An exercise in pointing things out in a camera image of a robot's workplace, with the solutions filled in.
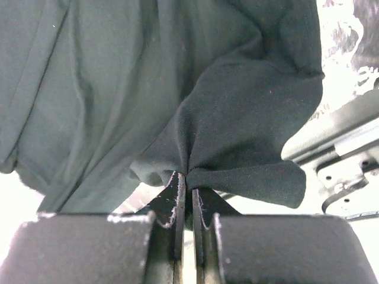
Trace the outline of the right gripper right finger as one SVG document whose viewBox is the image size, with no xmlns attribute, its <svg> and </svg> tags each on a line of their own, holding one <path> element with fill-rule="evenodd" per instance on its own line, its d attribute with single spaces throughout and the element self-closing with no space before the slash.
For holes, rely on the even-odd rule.
<svg viewBox="0 0 379 284">
<path fill-rule="evenodd" d="M 370 263 L 343 219 L 243 215 L 211 189 L 192 192 L 198 283 L 369 283 Z"/>
</svg>

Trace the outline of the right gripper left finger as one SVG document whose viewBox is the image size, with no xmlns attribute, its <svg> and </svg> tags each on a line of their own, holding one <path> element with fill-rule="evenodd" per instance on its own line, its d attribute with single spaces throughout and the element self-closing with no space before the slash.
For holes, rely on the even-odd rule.
<svg viewBox="0 0 379 284">
<path fill-rule="evenodd" d="M 135 214 L 40 213 L 14 234 L 2 283 L 182 283 L 185 179 Z"/>
</svg>

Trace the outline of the black t shirt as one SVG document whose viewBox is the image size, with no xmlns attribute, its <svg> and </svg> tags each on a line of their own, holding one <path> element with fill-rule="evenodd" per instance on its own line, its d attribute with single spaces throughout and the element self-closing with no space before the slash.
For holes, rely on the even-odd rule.
<svg viewBox="0 0 379 284">
<path fill-rule="evenodd" d="M 284 144 L 323 93 L 315 1 L 2 1 L 1 172 L 112 212 L 173 172 L 297 208 Z"/>
</svg>

